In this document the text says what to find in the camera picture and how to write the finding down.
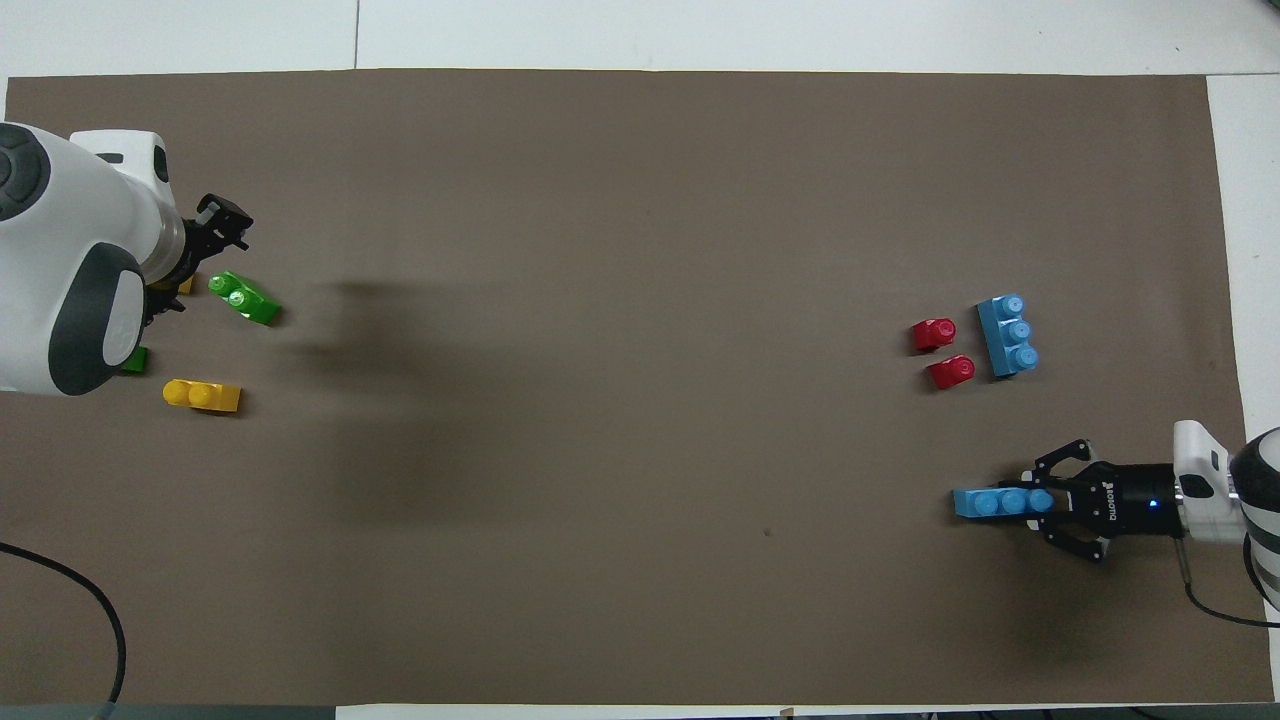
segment lego stud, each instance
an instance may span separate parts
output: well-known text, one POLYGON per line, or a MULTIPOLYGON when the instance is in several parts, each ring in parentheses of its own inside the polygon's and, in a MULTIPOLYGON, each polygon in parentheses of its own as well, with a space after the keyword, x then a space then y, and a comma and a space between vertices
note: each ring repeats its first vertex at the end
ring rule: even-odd
POLYGON ((1005 336, 1006 345, 1021 345, 1032 337, 1032 324, 1027 320, 1014 320, 1001 325, 1000 332, 1005 336))
POLYGON ((1027 511, 1027 491, 1006 489, 1000 493, 1000 509, 1010 515, 1027 511))
POLYGON ((187 402, 196 407, 205 407, 214 400, 212 386, 197 383, 187 389, 187 402))
POLYGON ((1036 365, 1039 364, 1039 352, 1036 352, 1034 347, 1024 345, 1009 354, 1009 364, 1014 366, 1014 372, 1034 370, 1036 365))
POLYGON ((941 363, 929 365, 929 375, 938 389, 947 389, 968 380, 975 370, 973 360, 964 355, 952 355, 941 363))
POLYGON ((978 515, 995 515, 1000 510, 1000 498, 993 493, 979 493, 973 498, 973 509, 978 515))
POLYGON ((246 295, 243 290, 233 290, 227 296, 227 304, 241 313, 252 313, 255 307, 262 304, 262 300, 253 295, 246 295))
POLYGON ((1027 505, 1032 512, 1048 512, 1053 507, 1053 496, 1047 489, 1036 488, 1027 493, 1027 505))
POLYGON ((911 334, 915 336, 916 350, 933 352, 943 345, 951 345, 956 338, 956 324, 951 322, 951 318, 922 320, 911 325, 911 334))
POLYGON ((228 297, 238 287, 239 283, 236 282, 236 278, 228 277, 223 273, 218 273, 216 275, 209 278, 209 290, 218 297, 228 297))
POLYGON ((169 380, 164 384, 161 391, 164 395, 164 401, 169 405, 187 405, 187 392, 191 383, 187 380, 169 380))
POLYGON ((1024 306, 1023 296, 1010 293, 1000 299, 1000 302, 996 304, 996 310, 998 310, 1001 320, 1012 320, 1023 314, 1024 306))

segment blue lego brick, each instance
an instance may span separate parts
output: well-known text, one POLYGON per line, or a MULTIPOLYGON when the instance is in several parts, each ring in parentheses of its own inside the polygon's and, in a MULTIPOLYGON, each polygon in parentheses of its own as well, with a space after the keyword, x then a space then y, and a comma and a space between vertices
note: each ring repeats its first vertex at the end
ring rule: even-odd
POLYGON ((1011 518, 1053 509, 1053 496, 1039 488, 954 489, 951 498, 956 503, 956 515, 961 518, 1011 518))
POLYGON ((997 378, 1007 378, 1039 364, 1039 352, 1032 347, 1032 324, 1023 319, 1020 295, 1001 295, 978 304, 987 355, 997 378))

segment black cable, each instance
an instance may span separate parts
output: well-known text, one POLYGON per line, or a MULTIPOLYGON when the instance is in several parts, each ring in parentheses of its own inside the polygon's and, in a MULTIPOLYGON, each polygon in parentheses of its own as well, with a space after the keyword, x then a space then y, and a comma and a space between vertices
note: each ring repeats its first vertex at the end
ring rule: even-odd
POLYGON ((102 610, 106 612, 106 619, 111 623, 111 632, 115 633, 115 682, 111 684, 111 694, 106 700, 109 703, 115 705, 115 701, 120 700, 120 688, 124 687, 124 626, 120 625, 120 616, 115 614, 115 607, 111 605, 111 601, 108 600, 106 593, 84 575, 81 575, 76 570, 72 570, 56 560, 45 557, 44 555, 3 542, 0 542, 0 552, 13 555, 14 557, 20 557, 23 560, 31 560, 36 565, 42 565, 60 575, 76 580, 76 584, 87 589, 90 594, 93 596, 93 600, 102 606, 102 610))
POLYGON ((1138 715, 1146 717, 1147 720, 1165 720, 1164 717, 1161 717, 1158 715, 1152 715, 1152 714, 1147 712, 1146 710, 1142 710, 1140 707, 1130 707, 1129 710, 1133 710, 1134 712, 1137 712, 1138 715))
POLYGON ((1187 600, 1192 601, 1201 611, 1217 618, 1219 620, 1226 620, 1228 623, 1235 623, 1236 625, 1248 625, 1251 628, 1280 628, 1280 623, 1267 623, 1265 620, 1249 620, 1248 618, 1236 618, 1235 615, 1228 615, 1226 612, 1219 612, 1217 610, 1210 610, 1196 598, 1196 593, 1192 592, 1190 583, 1183 583, 1183 589, 1187 591, 1187 600))
MULTIPOLYGON (((1236 625, 1248 625, 1249 628, 1280 628, 1280 623, 1267 623, 1266 620, 1251 620, 1248 618, 1238 618, 1235 615, 1228 615, 1226 612, 1219 612, 1217 610, 1210 610, 1208 607, 1204 607, 1204 603, 1202 603, 1196 597, 1196 593, 1192 591, 1192 574, 1190 574, 1190 568, 1187 564, 1187 553, 1181 547, 1181 539, 1175 538, 1174 547, 1176 547, 1179 552, 1179 564, 1181 565, 1181 571, 1183 571, 1183 589, 1187 592, 1187 600, 1192 601, 1192 605, 1194 605, 1199 611, 1211 615, 1213 618, 1217 618, 1219 620, 1235 623, 1236 625)), ((1252 546, 1249 544, 1249 536, 1244 536, 1245 570, 1248 571, 1249 578, 1253 580, 1254 587, 1257 587, 1258 591, 1261 592, 1262 585, 1261 583, 1258 583, 1257 575, 1253 574, 1253 561, 1249 553, 1251 547, 1252 546)))

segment red lego brick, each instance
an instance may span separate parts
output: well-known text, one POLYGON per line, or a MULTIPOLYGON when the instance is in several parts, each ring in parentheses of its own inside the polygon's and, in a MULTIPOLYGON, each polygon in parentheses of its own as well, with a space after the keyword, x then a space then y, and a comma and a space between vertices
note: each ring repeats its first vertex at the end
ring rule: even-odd
POLYGON ((929 365, 929 374, 933 375, 933 384, 938 386, 938 389, 947 389, 972 378, 974 364, 964 355, 952 355, 929 365))
POLYGON ((956 324, 951 318, 934 318, 922 320, 911 327, 915 334, 915 348, 923 352, 933 352, 943 345, 951 345, 956 338, 956 324))

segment yellow lego brick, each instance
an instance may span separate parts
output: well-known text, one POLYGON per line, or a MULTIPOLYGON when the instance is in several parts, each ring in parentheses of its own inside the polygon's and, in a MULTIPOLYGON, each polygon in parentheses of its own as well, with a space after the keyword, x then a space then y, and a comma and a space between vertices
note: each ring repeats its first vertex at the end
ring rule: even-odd
POLYGON ((239 386, 174 378, 164 386, 164 401, 178 407, 234 413, 239 409, 239 386))

